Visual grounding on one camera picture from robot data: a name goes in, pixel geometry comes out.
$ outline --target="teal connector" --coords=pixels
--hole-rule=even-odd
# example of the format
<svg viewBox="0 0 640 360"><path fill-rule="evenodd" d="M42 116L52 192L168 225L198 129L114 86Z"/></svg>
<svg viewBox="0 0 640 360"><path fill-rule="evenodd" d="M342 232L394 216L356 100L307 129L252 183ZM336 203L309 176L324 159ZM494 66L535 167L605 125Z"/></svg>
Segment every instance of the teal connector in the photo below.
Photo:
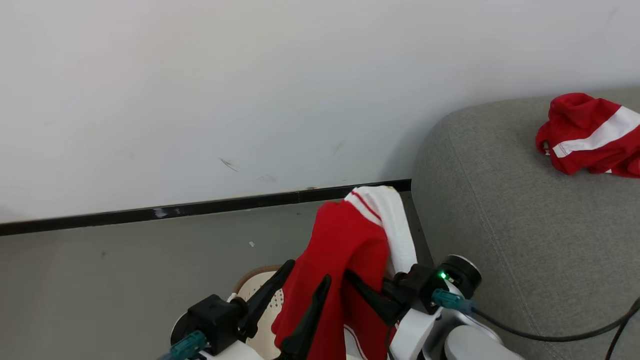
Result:
<svg viewBox="0 0 640 360"><path fill-rule="evenodd" d="M443 289L436 289L431 295L431 300L438 306L458 310L466 315L471 315L471 309L475 307L474 302L471 300Z"/></svg>
<svg viewBox="0 0 640 360"><path fill-rule="evenodd" d="M205 347L207 347L207 338L202 331L197 330L172 346L170 354L173 360L186 360L195 357Z"/></svg>

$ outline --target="gray floor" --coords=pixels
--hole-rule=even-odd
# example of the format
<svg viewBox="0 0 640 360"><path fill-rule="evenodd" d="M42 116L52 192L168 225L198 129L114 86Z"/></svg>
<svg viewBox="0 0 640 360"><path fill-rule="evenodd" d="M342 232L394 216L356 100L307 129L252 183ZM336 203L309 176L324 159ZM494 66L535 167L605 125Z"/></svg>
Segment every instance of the gray floor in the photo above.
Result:
<svg viewBox="0 0 640 360"><path fill-rule="evenodd" d="M410 194L403 200L419 262L430 264ZM299 256L320 204L2 237L0 359L155 359L190 305Z"/></svg>

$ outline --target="white wall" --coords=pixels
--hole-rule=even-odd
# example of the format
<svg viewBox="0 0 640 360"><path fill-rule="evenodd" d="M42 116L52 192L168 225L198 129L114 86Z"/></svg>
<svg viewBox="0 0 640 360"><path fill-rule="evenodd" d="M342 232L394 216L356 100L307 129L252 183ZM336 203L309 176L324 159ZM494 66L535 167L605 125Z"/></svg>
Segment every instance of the white wall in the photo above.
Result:
<svg viewBox="0 0 640 360"><path fill-rule="evenodd" d="M407 178L450 111L637 83L639 12L1 0L0 222Z"/></svg>

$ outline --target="gray sofa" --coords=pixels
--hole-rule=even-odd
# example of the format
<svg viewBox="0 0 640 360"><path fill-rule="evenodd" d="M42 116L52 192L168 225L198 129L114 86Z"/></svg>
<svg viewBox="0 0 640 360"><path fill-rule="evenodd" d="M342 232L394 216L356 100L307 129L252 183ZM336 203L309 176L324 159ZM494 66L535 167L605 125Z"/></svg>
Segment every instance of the gray sofa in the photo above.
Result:
<svg viewBox="0 0 640 360"><path fill-rule="evenodd" d="M640 88L593 92L640 112ZM469 258L483 282L474 300L522 331L593 330L640 296L640 179L567 176L537 152L553 96L452 113L425 139L412 195L434 261ZM526 359L604 359L615 331L542 343L498 331ZM640 314L613 359L640 359Z"/></svg>

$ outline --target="baseboard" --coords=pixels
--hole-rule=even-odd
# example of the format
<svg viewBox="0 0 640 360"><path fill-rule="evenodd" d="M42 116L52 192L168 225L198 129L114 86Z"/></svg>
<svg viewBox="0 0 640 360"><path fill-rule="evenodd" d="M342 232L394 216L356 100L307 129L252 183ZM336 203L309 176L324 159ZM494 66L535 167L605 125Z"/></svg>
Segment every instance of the baseboard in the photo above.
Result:
<svg viewBox="0 0 640 360"><path fill-rule="evenodd" d="M123 211L112 211L108 213L78 215L74 217L10 222L7 224L0 224L0 236L38 233L40 231L73 229L76 227L126 224L129 222L179 218L193 215L223 213L226 211L265 208L267 206L332 200L345 197L353 188L357 186L378 185L392 186L399 192L406 192L411 190L411 179L349 186L337 186L335 188L308 189L298 192L276 193L269 195L240 197L235 199L194 202L191 204L163 206L161 208L132 209Z"/></svg>

